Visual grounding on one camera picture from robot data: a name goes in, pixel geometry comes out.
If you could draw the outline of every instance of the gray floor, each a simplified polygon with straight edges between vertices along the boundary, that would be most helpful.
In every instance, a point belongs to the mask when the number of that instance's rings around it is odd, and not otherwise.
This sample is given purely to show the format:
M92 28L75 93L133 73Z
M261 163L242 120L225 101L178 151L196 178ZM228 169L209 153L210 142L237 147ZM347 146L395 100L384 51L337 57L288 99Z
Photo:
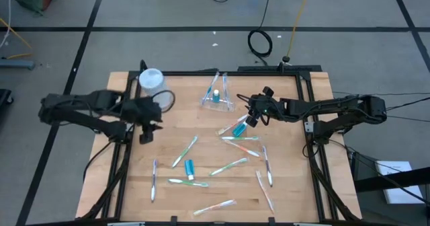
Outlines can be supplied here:
M302 0L270 0L266 26L292 26ZM415 25L430 26L429 0L403 0ZM95 0L55 0L43 17L13 2L12 26L85 27ZM258 26L265 0L103 0L96 27ZM7 2L0 0L0 17ZM396 0L309 0L300 26L407 27ZM39 122L40 98L62 93L82 32L20 32L32 46L33 71L0 70L0 87L12 89L15 103L0 130L0 225L14 225L26 197L49 126ZM247 47L248 32L92 32L72 93L102 89L112 71L150 67L170 71L261 65ZM269 32L275 65L288 49L290 32ZM430 47L430 33L420 33ZM16 37L0 57L27 52ZM257 48L267 45L253 38ZM335 91L390 93L430 91L430 72L410 32L298 32L291 54L295 65L321 65ZM422 96L385 97L388 106ZM430 119L428 103L393 111L391 115ZM346 143L379 159L407 160L413 168L429 166L429 123L388 119L378 126L359 125ZM61 128L48 160L28 223L70 220L81 193L82 172L89 159L93 134L86 128ZM385 215L371 208L372 198L360 195L365 216ZM425 225L424 220L397 215L395 221Z

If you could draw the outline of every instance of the clear plastic holder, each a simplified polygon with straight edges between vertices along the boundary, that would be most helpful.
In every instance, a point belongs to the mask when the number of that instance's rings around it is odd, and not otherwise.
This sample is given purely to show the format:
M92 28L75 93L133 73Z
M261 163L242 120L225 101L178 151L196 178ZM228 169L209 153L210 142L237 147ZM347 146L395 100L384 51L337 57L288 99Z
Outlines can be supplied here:
M236 105L234 102L230 100L230 96L228 93L228 82L227 82L227 73L222 74L222 96L220 96L219 101L214 101L213 98L213 92L214 92L214 85L216 83L216 80L218 79L218 76L220 75L219 72L216 72L215 77L213 78L208 91L206 92L205 96L200 99L200 106L203 108L208 108L212 110L217 110L221 112L233 112L234 109L236 109Z

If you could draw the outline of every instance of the wooden tabletop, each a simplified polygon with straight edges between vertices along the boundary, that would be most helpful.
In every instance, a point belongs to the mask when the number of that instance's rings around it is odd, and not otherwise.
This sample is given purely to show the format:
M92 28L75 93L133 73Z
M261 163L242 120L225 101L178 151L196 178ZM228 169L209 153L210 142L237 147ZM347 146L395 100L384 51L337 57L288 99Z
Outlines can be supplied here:
M108 89L124 91L128 73L111 73ZM312 86L316 100L333 98L327 73L311 73ZM275 217L277 222L318 222L314 190L308 159L302 155L305 144L303 124L271 120L269 126L261 122L255 128L248 128L247 136L259 136L267 147L267 154L273 175L273 188L269 187L263 160L222 142L216 131L233 123L247 113L245 103L236 96L234 112L218 112L199 107L199 99L204 96L212 77L209 76L171 76L167 85L176 94L176 103L171 111L163 114L164 127L154 133L154 141L140 145L136 129L128 170L126 190L122 207L122 221L170 221L178 216L178 221L230 221L267 222ZM260 93L264 86L274 90L275 99L298 99L296 82L293 77L229 77L230 94ZM319 116L321 120L331 120L334 114ZM173 161L189 145L194 136L197 143L174 169ZM332 139L343 143L340 135ZM104 135L96 135L91 156L106 143ZM244 147L261 152L261 143L243 141ZM351 212L361 217L353 179L349 169L347 154L339 145L325 145L327 161L333 188ZM77 217L84 215L106 187L114 146L98 157L88 169L83 185ZM208 174L240 158L248 157L249 162L226 170L216 176ZM151 203L151 184L153 159L158 159L157 195ZM209 183L209 188L199 188L180 184L170 184L169 178L186 180L184 161L193 159L196 180ZM263 176L263 184L274 203L275 214L260 189L255 171ZM117 192L112 195L110 215L113 215ZM330 217L327 195L322 189L326 218ZM235 199L236 205L200 216L193 212Z

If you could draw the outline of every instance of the coiled black cable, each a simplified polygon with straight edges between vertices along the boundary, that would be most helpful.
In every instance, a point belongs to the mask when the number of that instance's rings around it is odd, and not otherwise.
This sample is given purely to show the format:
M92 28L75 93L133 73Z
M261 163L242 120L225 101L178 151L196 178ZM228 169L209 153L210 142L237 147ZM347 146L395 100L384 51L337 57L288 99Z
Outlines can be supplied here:
M264 32L263 30L261 30L261 27L263 26L263 22L264 19L266 17L266 12L267 12L267 6L269 5L269 0L267 0L266 2L266 8L264 9L264 14L263 14L263 19L261 20L261 24L260 26L256 29L256 30L252 30L249 32L248 34L248 47L251 50L251 52L258 57L265 66L267 66L267 62L265 60L263 60L263 58L268 57L271 54L272 48L273 48L273 42L271 41L271 38L269 36L269 34L267 34L266 32ZM263 35L263 37L267 40L267 42L269 43L269 50L267 52L258 52L253 48L253 45L251 44L251 37L254 33L258 33Z

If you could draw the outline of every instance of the yellow cable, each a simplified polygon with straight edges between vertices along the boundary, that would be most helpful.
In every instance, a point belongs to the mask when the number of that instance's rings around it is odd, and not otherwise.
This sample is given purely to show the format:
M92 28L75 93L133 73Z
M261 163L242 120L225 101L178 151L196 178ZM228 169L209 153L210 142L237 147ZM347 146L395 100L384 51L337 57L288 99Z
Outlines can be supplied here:
M6 27L8 27L12 31L13 34L15 34L24 44L26 44L26 46L28 48L30 48L31 50L33 49L32 46L29 45L28 42L25 39L23 39L17 32L15 32L15 30L13 30L13 28L11 28L9 25L7 25L7 23L3 19L0 18L0 22L2 22ZM13 59L13 58L17 58L17 57L25 57L25 56L30 56L30 55L32 55L32 53L15 54L15 55L7 57L6 59Z
M307 0L303 0L302 6L300 7L300 11L298 12L297 17L296 17L296 21L294 22L294 27L293 27L293 32L292 32L291 38L290 38L290 46L288 47L287 57L290 57L291 47L293 46L294 34L296 33L296 27L298 25L298 20L300 19L300 16L302 15L304 6L306 5L306 1Z

